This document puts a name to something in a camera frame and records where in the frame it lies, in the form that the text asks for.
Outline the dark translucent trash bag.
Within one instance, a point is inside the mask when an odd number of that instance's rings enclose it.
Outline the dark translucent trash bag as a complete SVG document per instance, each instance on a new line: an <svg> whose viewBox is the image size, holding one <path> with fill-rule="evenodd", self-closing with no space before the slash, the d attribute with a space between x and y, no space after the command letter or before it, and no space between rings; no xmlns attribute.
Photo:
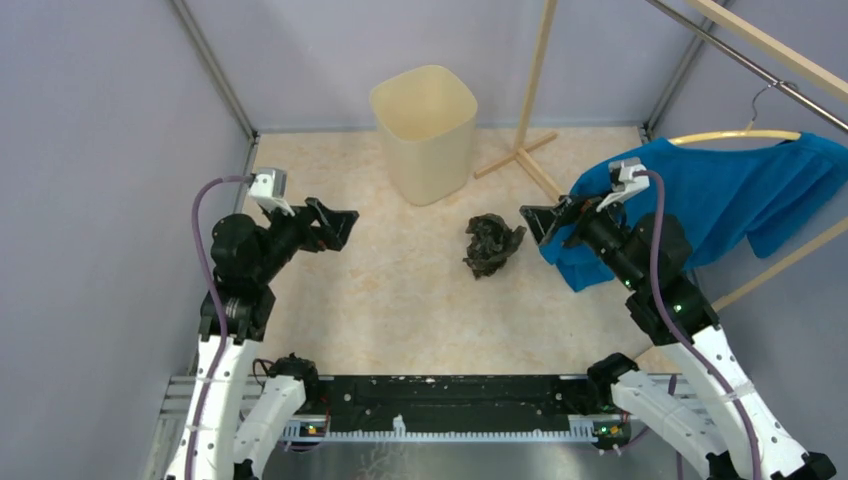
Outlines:
<svg viewBox="0 0 848 480"><path fill-rule="evenodd" d="M471 236L463 262L475 280L494 275L515 254L526 235L525 226L511 228L494 213L471 217L465 233Z"/></svg>

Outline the cream plastic trash bin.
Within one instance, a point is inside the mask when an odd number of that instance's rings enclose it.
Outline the cream plastic trash bin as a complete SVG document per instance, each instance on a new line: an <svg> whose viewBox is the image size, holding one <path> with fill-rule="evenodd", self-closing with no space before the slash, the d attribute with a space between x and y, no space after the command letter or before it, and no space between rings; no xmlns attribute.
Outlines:
<svg viewBox="0 0 848 480"><path fill-rule="evenodd" d="M369 104L389 178L410 204L433 204L471 176L478 102L441 65L424 65L373 87Z"/></svg>

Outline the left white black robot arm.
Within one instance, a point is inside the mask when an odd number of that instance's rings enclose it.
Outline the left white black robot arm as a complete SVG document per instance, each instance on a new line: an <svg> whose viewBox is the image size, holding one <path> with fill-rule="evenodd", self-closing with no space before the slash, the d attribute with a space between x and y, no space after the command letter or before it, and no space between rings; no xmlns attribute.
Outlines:
<svg viewBox="0 0 848 480"><path fill-rule="evenodd" d="M299 252L341 251L359 214L314 197L262 211L266 226L238 213L212 230L195 384L167 479L259 479L294 414L319 404L315 363L291 354L273 363L258 401L239 416L276 301L271 281Z"/></svg>

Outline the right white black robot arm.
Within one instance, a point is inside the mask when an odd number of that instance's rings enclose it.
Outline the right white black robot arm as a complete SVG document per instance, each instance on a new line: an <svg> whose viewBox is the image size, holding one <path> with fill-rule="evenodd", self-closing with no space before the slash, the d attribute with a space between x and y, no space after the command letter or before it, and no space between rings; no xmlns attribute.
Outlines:
<svg viewBox="0 0 848 480"><path fill-rule="evenodd" d="M568 195L520 213L539 246L568 228L566 246L588 247L614 273L629 291L631 318L676 364L705 414L620 353L589 368L586 397L594 409L637 416L704 479L835 477L832 460L784 429L740 366L715 310L684 273L691 249L675 216L657 210L631 227L619 219L621 204Z"/></svg>

